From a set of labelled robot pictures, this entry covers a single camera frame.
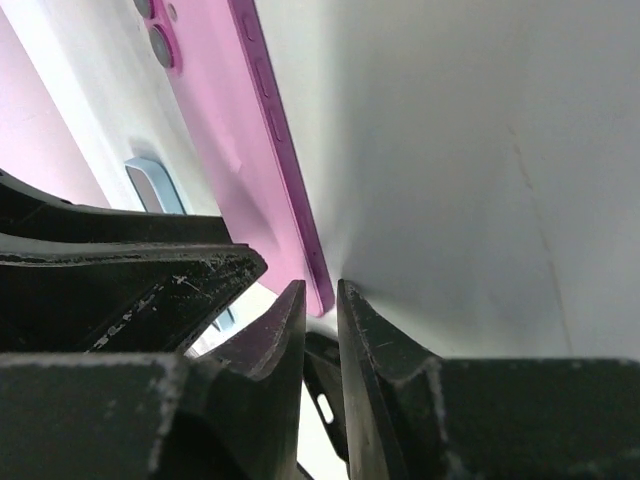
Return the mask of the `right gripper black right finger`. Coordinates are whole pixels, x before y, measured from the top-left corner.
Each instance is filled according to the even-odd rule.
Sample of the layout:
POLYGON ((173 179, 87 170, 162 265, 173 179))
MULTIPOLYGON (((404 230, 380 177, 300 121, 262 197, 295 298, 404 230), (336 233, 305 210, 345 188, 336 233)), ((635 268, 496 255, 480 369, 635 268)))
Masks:
POLYGON ((635 479, 639 365, 446 359, 337 287, 354 479, 635 479))

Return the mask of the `pink smartphone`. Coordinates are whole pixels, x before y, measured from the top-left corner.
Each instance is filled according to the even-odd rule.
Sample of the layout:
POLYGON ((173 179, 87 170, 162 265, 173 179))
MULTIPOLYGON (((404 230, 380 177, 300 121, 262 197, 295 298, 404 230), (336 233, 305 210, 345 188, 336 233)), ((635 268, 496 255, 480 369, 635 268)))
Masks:
POLYGON ((264 258, 263 286, 303 280, 308 314, 323 316, 335 295, 255 3, 135 7, 231 239, 264 258))

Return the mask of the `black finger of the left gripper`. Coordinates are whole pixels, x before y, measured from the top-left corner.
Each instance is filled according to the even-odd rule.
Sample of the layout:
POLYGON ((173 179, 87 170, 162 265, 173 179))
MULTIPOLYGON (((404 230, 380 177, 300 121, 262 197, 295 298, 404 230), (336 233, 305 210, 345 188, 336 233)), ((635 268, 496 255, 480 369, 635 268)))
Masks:
POLYGON ((76 205, 1 173, 1 232, 65 243, 232 242, 216 216, 148 213, 76 205))
POLYGON ((3 352, 184 352, 267 270, 246 245, 36 243, 1 255, 3 352))

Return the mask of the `black phone case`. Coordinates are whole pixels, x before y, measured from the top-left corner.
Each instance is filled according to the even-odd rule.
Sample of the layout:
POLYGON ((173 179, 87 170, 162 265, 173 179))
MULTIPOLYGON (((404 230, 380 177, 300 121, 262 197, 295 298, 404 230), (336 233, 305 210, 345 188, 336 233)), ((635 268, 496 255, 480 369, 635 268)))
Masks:
POLYGON ((305 334, 303 380, 337 456, 349 465, 338 342, 320 333, 305 334))

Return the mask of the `light blue phone case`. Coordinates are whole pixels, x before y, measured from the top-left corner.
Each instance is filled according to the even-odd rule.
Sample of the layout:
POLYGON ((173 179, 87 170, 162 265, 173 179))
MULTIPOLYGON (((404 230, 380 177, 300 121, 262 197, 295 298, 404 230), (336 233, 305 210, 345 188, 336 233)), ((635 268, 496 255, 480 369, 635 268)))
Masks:
POLYGON ((136 156, 126 160, 124 168, 145 211, 187 215, 176 185, 162 162, 136 156))

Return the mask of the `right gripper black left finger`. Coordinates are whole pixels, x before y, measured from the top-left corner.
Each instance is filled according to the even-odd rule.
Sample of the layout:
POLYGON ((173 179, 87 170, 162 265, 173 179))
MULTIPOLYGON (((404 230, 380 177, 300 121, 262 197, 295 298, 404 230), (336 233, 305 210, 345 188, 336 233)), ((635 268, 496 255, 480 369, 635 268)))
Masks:
POLYGON ((5 479, 300 479, 305 287, 207 355, 1 358, 5 479))

